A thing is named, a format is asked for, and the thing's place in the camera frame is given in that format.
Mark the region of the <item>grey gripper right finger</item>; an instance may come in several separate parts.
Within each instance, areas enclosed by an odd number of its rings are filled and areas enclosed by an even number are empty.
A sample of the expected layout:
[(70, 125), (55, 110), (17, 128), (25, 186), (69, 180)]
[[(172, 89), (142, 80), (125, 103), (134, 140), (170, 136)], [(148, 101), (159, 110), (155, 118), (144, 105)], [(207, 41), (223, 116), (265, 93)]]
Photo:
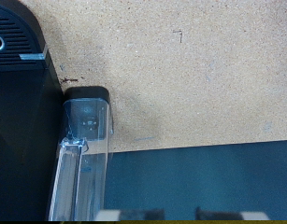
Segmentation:
[(269, 220), (264, 212), (221, 212), (202, 210), (200, 207), (195, 209), (196, 220)]

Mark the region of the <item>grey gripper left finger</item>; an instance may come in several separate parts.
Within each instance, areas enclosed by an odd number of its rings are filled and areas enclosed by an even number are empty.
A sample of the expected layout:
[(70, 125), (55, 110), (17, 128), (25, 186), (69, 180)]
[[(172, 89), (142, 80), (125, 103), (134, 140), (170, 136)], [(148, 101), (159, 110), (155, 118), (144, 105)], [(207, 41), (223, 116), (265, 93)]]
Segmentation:
[(165, 220), (164, 209), (100, 210), (95, 221)]

